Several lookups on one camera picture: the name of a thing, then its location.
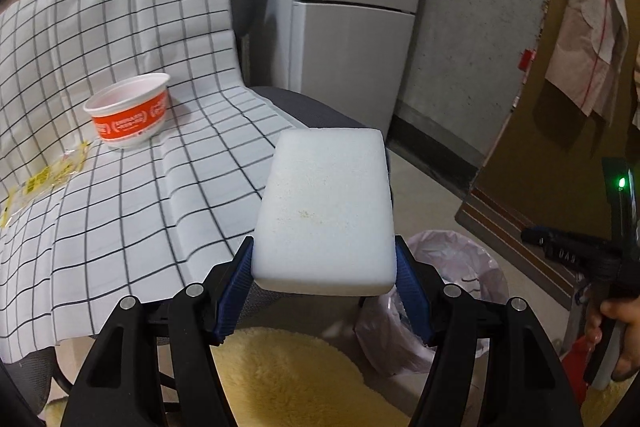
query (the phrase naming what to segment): white sponge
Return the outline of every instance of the white sponge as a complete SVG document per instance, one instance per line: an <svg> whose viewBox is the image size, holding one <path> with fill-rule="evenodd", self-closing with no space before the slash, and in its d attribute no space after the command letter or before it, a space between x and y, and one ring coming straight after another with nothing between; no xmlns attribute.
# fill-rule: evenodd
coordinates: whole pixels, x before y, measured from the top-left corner
<svg viewBox="0 0 640 427"><path fill-rule="evenodd" d="M385 145L374 129L283 131L254 232L261 288L381 295L396 281Z"/></svg>

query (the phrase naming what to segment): screw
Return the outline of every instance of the screw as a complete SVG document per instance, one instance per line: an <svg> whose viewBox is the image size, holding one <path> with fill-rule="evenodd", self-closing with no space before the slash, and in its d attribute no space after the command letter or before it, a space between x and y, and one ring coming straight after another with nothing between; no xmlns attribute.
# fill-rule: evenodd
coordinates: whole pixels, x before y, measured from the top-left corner
<svg viewBox="0 0 640 427"><path fill-rule="evenodd" d="M444 286L444 295L455 299L462 295L462 290L460 289L460 286L456 286L455 284L447 284L446 286Z"/></svg>
<svg viewBox="0 0 640 427"><path fill-rule="evenodd" d="M131 295L125 297L124 299L122 299L122 301L120 301L120 307L123 310L130 310L135 305L136 305L136 298L132 297Z"/></svg>
<svg viewBox="0 0 640 427"><path fill-rule="evenodd" d="M511 299L511 306L514 310L523 312L527 309L527 301L525 299L521 299L520 297L516 297L514 299Z"/></svg>
<svg viewBox="0 0 640 427"><path fill-rule="evenodd" d="M187 287L187 295L190 297L197 297L198 295L201 295L202 292L204 292L204 287L202 286L202 284L196 283Z"/></svg>

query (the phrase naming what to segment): red object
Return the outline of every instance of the red object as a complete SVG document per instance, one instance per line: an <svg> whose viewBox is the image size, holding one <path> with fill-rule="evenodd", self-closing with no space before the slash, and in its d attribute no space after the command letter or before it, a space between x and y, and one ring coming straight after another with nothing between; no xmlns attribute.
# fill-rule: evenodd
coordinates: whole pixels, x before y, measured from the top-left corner
<svg viewBox="0 0 640 427"><path fill-rule="evenodd" d="M569 379L569 384L574 391L578 405L582 405L587 396L587 384L582 379L582 375L587 368L588 355L587 340L584 337L580 337L574 342L574 345L571 346L571 350L566 354L564 359L562 359L562 367Z"/></svg>
<svg viewBox="0 0 640 427"><path fill-rule="evenodd" d="M95 128L101 138L117 140L139 134L164 117L166 89L151 100L109 116L94 116Z"/></svg>
<svg viewBox="0 0 640 427"><path fill-rule="evenodd" d="M527 71L529 69L529 65L535 56L535 52L533 50L524 50L522 52L522 57L520 57L520 63L518 64L518 69L520 71Z"/></svg>
<svg viewBox="0 0 640 427"><path fill-rule="evenodd" d="M600 59L600 50L602 49L602 43L604 42L604 33L607 28L607 5L609 0L604 0L604 20L602 22L602 34L600 35L600 45L598 46L598 53L596 54L596 60L593 63L593 70L591 70L591 78L589 79L589 84L587 85L587 91L584 93L584 99L580 104L580 109L584 107L584 104L587 102L587 96L589 96L589 91L591 90L591 84L593 84L593 75L596 74L596 67L598 66L598 60Z"/></svg>

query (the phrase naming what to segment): trash bin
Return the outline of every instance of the trash bin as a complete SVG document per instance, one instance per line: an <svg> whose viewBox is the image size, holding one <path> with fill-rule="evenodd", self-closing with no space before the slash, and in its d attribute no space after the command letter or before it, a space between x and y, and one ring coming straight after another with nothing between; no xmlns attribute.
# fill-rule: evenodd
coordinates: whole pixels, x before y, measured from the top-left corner
<svg viewBox="0 0 640 427"><path fill-rule="evenodd" d="M468 237L452 230L426 230L409 239L407 246L416 261L433 265L444 282L459 285L477 299L507 302L509 289L498 263ZM414 335L395 287L366 299L354 330L365 356L381 375L429 372L435 349ZM489 340L478 339L476 359L488 350Z"/></svg>

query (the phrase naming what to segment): yellow fluffy rug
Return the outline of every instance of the yellow fluffy rug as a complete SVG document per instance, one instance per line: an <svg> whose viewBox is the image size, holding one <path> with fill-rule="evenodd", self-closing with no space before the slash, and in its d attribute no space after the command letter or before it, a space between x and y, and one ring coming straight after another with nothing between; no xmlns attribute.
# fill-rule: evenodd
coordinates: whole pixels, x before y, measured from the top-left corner
<svg viewBox="0 0 640 427"><path fill-rule="evenodd" d="M270 328L238 330L211 349L239 427L406 427L409 418L364 384L325 341ZM47 406L58 427L65 400Z"/></svg>
<svg viewBox="0 0 640 427"><path fill-rule="evenodd" d="M584 427L600 427L625 396L634 378L623 382L611 382L604 391L590 388L582 404Z"/></svg>

